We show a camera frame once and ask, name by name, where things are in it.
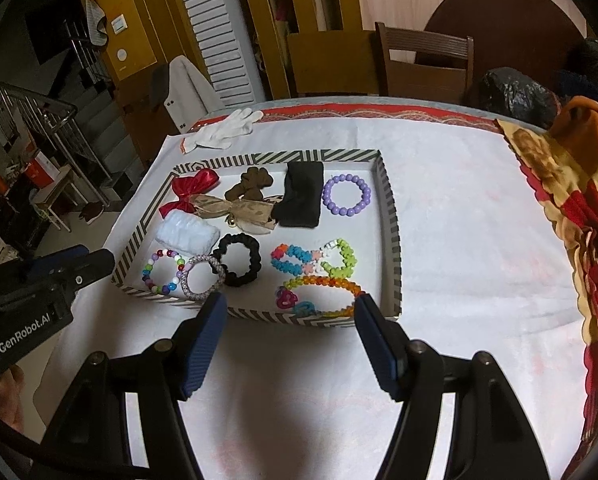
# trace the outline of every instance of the blue gripper pad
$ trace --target blue gripper pad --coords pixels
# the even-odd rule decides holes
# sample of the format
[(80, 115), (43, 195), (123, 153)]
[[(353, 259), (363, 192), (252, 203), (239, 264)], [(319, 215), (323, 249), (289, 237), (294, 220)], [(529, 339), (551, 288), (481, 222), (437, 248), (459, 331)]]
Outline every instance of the blue gripper pad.
[(397, 323), (387, 321), (381, 315), (369, 294), (359, 296), (355, 301), (355, 327), (379, 386), (393, 400), (402, 400), (403, 387), (399, 379), (408, 368), (404, 345), (407, 336)]
[(214, 292), (205, 300), (197, 317), (184, 321), (172, 336), (183, 371), (179, 381), (182, 400), (188, 399), (204, 382), (227, 317), (225, 296)]

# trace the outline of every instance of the white louvered panel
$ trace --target white louvered panel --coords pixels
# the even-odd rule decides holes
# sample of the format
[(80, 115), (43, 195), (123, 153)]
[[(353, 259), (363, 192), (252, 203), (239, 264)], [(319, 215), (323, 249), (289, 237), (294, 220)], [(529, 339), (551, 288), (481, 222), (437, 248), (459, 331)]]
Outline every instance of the white louvered panel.
[[(231, 10), (229, 14), (226, 0), (183, 1), (210, 74), (211, 83), (223, 104), (225, 106), (247, 105), (263, 100), (259, 73), (256, 71), (240, 9), (237, 7), (238, 12)], [(236, 34), (237, 29), (231, 22), (231, 15), (234, 14), (238, 14), (237, 18), (241, 20), (236, 23), (241, 36)], [(246, 50), (252, 59), (244, 59), (242, 43), (247, 47)], [(257, 83), (257, 92), (253, 91), (253, 77)]]

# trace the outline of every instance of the beaded bracelet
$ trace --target beaded bracelet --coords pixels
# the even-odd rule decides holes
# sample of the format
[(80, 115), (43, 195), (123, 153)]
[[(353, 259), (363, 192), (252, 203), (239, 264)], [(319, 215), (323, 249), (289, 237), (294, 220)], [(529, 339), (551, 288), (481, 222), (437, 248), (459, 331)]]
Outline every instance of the beaded bracelet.
[(337, 238), (336, 240), (332, 240), (332, 242), (328, 242), (324, 245), (321, 252), (322, 254), (327, 253), (328, 250), (334, 249), (335, 247), (339, 248), (339, 253), (343, 258), (343, 266), (333, 267), (328, 262), (320, 262), (319, 264), (331, 278), (350, 278), (353, 270), (355, 270), (355, 265), (357, 264), (355, 252), (352, 250), (352, 247), (350, 247), (350, 244), (343, 238)]
[(326, 278), (325, 276), (300, 276), (298, 278), (293, 278), (288, 282), (285, 282), (284, 285), (277, 289), (277, 306), (281, 309), (291, 308), (293, 310), (293, 314), (295, 314), (297, 317), (351, 317), (354, 313), (354, 303), (346, 308), (334, 311), (317, 310), (314, 306), (314, 303), (311, 301), (301, 301), (298, 303), (299, 298), (292, 291), (292, 289), (301, 285), (321, 285), (345, 288), (346, 290), (352, 292), (355, 298), (361, 294), (365, 294), (359, 285), (354, 282), (350, 282), (345, 278)]
[[(217, 271), (218, 277), (217, 281), (205, 292), (191, 292), (188, 287), (188, 274), (190, 269), (201, 262), (207, 262), (213, 268), (213, 270)], [(205, 300), (208, 299), (208, 296), (215, 290), (219, 290), (223, 282), (225, 281), (225, 271), (221, 266), (221, 263), (214, 258), (213, 256), (209, 256), (208, 254), (198, 254), (197, 256), (193, 256), (188, 262), (184, 265), (182, 270), (181, 276), (181, 290), (190, 301), (195, 301), (196, 303), (203, 303)]]
[(146, 284), (146, 286), (150, 289), (150, 291), (153, 294), (161, 293), (164, 296), (168, 296), (171, 291), (173, 291), (177, 288), (177, 284), (179, 283), (179, 280), (181, 279), (181, 271), (183, 270), (186, 260), (184, 260), (183, 257), (177, 251), (168, 249), (166, 251), (166, 256), (168, 256), (170, 258), (175, 258), (175, 260), (177, 262), (178, 270), (177, 270), (177, 274), (175, 275), (175, 277), (172, 280), (170, 280), (170, 283), (167, 283), (164, 286), (159, 286), (159, 285), (155, 285), (155, 283), (153, 282), (153, 280), (150, 277), (150, 273), (153, 271), (153, 266), (156, 263), (156, 261), (159, 258), (161, 258), (162, 256), (163, 256), (162, 249), (159, 249), (156, 253), (152, 254), (150, 259), (148, 259), (148, 263), (144, 267), (144, 270), (142, 270), (142, 274), (143, 274), (142, 280), (144, 280), (144, 283)]
[[(221, 263), (221, 257), (226, 254), (228, 245), (230, 244), (243, 244), (250, 250), (250, 269), (242, 276), (237, 276), (235, 272), (228, 270), (228, 267)], [(257, 277), (257, 273), (261, 270), (259, 242), (245, 233), (224, 236), (219, 240), (219, 247), (213, 251), (213, 256), (219, 261), (221, 268), (225, 273), (225, 284), (228, 286), (242, 286), (253, 282)]]
[[(282, 262), (281, 258), (283, 258), (285, 254), (295, 257), (303, 263), (303, 265)], [(314, 272), (315, 265), (313, 262), (321, 257), (321, 251), (304, 251), (301, 247), (296, 245), (287, 246), (286, 244), (281, 244), (270, 253), (270, 257), (270, 263), (276, 270), (299, 276), (300, 274), (311, 274)]]
[[(359, 189), (361, 190), (361, 200), (355, 204), (355, 206), (350, 208), (338, 207), (337, 204), (332, 201), (330, 198), (330, 191), (338, 182), (353, 182), (359, 186)], [(370, 205), (370, 195), (370, 188), (365, 183), (365, 180), (363, 178), (359, 178), (358, 175), (348, 173), (347, 175), (341, 174), (333, 176), (329, 181), (327, 181), (323, 186), (321, 198), (323, 199), (323, 205), (326, 206), (333, 215), (354, 216), (361, 213), (366, 206)]]

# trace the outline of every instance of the brown scrunchie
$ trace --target brown scrunchie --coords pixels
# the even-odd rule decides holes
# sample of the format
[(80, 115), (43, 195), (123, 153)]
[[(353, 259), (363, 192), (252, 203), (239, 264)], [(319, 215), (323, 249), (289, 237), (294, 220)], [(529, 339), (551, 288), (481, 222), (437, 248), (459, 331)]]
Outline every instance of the brown scrunchie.
[(241, 174), (241, 182), (225, 192), (225, 199), (234, 202), (240, 196), (244, 200), (263, 200), (262, 188), (272, 186), (272, 177), (265, 168), (248, 168)]

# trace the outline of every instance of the gray braided bracelet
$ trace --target gray braided bracelet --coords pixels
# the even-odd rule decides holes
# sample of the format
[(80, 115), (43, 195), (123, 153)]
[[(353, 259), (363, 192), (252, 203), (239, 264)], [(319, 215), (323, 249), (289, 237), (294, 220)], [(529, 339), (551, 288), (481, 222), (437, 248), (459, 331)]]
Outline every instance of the gray braided bracelet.
[[(213, 269), (217, 271), (217, 281), (205, 292), (191, 292), (188, 288), (188, 273), (190, 269), (197, 265), (200, 262), (208, 262)], [(181, 279), (179, 280), (179, 284), (181, 285), (181, 290), (183, 291), (184, 296), (188, 298), (190, 301), (194, 301), (195, 303), (204, 303), (205, 300), (208, 299), (208, 296), (215, 290), (219, 290), (219, 288), (223, 285), (225, 281), (225, 270), (221, 266), (219, 260), (217, 260), (213, 256), (209, 256), (208, 254), (198, 254), (197, 256), (193, 256), (191, 259), (188, 260), (188, 264), (186, 264), (185, 269), (181, 275)]]

